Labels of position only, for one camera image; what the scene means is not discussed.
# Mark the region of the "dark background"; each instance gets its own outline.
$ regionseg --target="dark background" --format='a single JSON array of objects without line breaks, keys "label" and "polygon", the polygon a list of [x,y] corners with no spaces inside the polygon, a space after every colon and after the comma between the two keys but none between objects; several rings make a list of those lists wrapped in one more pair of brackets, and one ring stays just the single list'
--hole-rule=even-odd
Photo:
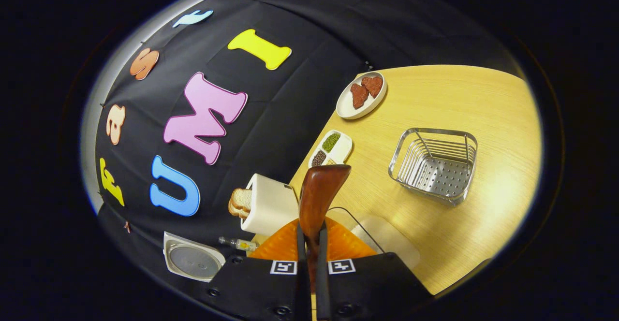
[{"label": "dark background", "polygon": [[[80,66],[112,30],[127,32],[174,1],[3,1],[3,141],[11,148],[4,156],[3,319],[210,319],[117,251],[75,166],[55,163],[62,105]],[[507,28],[535,55],[559,97],[566,169],[548,222],[519,259],[416,319],[617,319],[618,178],[609,138],[617,85],[605,82],[615,65],[617,0],[444,1],[482,25]]]}]

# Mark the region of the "blue letter u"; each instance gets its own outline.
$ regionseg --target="blue letter u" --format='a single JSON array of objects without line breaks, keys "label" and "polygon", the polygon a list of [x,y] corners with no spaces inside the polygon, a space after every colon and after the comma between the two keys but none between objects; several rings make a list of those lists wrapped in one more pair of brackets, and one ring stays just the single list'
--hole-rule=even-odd
[{"label": "blue letter u", "polygon": [[170,182],[183,187],[186,193],[185,200],[175,199],[160,191],[156,184],[152,184],[150,185],[150,201],[153,205],[163,206],[182,216],[191,216],[197,211],[200,206],[200,191],[191,178],[164,164],[160,156],[155,156],[153,160],[152,174],[154,178],[163,176]]}]

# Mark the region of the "foam letter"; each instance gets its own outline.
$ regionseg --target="foam letter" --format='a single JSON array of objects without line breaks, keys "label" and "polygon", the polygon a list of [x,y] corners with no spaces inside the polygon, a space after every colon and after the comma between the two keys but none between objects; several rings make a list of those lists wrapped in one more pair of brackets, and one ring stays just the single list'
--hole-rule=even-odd
[{"label": "foam letter", "polygon": [[146,48],[133,60],[129,68],[129,73],[135,76],[138,81],[141,81],[148,76],[150,70],[153,69],[158,60],[159,52],[157,52],[157,50],[151,52],[150,48]]},{"label": "foam letter", "polygon": [[211,14],[213,14],[212,10],[206,11],[204,12],[204,14],[198,14],[199,12],[200,10],[197,10],[197,11],[194,11],[192,14],[183,15],[177,22],[174,23],[172,27],[176,28],[176,26],[179,26],[179,25],[192,25],[192,24],[195,24],[196,22],[201,22],[202,20],[206,19]]},{"label": "foam letter", "polygon": [[103,189],[107,189],[111,195],[118,200],[120,205],[124,206],[122,191],[120,187],[114,185],[114,177],[105,169],[105,160],[103,158],[99,158],[99,168],[101,169],[101,184],[103,185]]},{"label": "foam letter", "polygon": [[200,206],[200,191],[191,178],[164,164],[160,156],[155,156],[153,160],[152,175],[154,178],[163,176],[183,187],[186,193],[185,200],[175,199],[160,191],[156,184],[151,184],[150,202],[153,205],[164,207],[181,216],[191,216],[197,211]]},{"label": "foam letter", "polygon": [[124,123],[124,106],[113,105],[108,113],[108,121],[105,124],[105,133],[110,136],[113,145],[118,145],[120,141],[120,127]]},{"label": "foam letter", "polygon": [[243,49],[265,62],[269,70],[274,70],[287,59],[292,50],[287,46],[276,46],[256,35],[256,30],[249,29],[239,33],[230,43],[228,49]]},{"label": "foam letter", "polygon": [[215,119],[212,111],[223,117],[230,124],[241,114],[247,103],[244,92],[230,92],[204,79],[202,72],[197,72],[185,86],[185,97],[195,112],[192,116],[177,116],[168,120],[163,130],[166,143],[176,141],[204,156],[208,165],[215,164],[219,157],[219,142],[205,142],[198,136],[225,136],[226,130]]}]

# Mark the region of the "light wood tabletop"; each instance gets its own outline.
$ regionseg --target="light wood tabletop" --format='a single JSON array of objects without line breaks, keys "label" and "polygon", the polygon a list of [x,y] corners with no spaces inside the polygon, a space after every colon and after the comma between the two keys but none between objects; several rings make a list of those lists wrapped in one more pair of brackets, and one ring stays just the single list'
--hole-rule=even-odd
[{"label": "light wood tabletop", "polygon": [[[334,112],[290,185],[298,195],[325,133],[335,129],[350,136],[353,149],[345,164],[352,173],[331,206],[390,222],[419,250],[413,273],[437,294],[493,257],[528,212],[542,155],[535,100],[522,79],[488,68],[429,65],[379,72],[387,83],[383,101],[354,120]],[[398,140],[413,127],[461,130],[477,138],[475,174],[462,204],[441,204],[390,178]]]}]

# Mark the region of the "green seeds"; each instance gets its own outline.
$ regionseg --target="green seeds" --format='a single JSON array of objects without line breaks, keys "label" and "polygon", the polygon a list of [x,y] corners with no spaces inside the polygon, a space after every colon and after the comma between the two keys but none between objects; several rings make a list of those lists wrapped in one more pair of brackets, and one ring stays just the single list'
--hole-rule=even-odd
[{"label": "green seeds", "polygon": [[338,142],[339,138],[340,138],[340,134],[337,134],[337,133],[331,134],[329,137],[327,137],[327,140],[324,141],[323,149],[327,152],[331,152],[331,150],[333,149],[333,146],[336,145],[336,142]]}]

